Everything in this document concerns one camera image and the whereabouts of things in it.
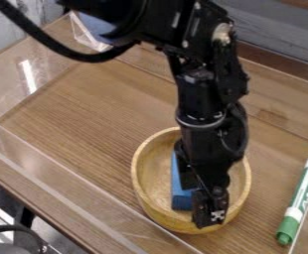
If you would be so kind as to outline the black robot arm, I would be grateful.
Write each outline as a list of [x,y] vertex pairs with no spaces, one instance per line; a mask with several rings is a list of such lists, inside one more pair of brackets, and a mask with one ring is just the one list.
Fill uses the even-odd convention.
[[96,54],[68,48],[0,0],[0,13],[49,50],[84,63],[104,63],[147,43],[166,58],[178,88],[174,144],[180,187],[191,191],[191,221],[222,224],[230,208],[229,169],[245,153],[247,120],[239,99],[249,77],[237,55],[230,15],[213,0],[56,0],[85,20],[93,38],[111,46]]

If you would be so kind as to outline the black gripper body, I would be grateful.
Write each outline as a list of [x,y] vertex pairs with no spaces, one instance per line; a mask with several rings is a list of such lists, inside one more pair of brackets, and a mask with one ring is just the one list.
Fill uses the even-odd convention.
[[227,191],[229,169],[241,160],[247,144],[245,117],[225,117],[215,122],[197,122],[176,118],[180,138],[174,144],[174,153],[182,151],[197,177],[193,190],[211,192],[213,188]]

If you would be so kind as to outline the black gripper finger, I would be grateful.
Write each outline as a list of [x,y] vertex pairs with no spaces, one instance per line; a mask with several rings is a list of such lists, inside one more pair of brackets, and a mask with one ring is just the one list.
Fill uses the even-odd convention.
[[198,181],[193,172],[187,157],[182,151],[175,152],[178,163],[178,175],[182,190],[193,190],[198,187]]
[[213,188],[211,192],[194,190],[193,222],[198,229],[223,224],[227,216],[230,195],[222,188]]

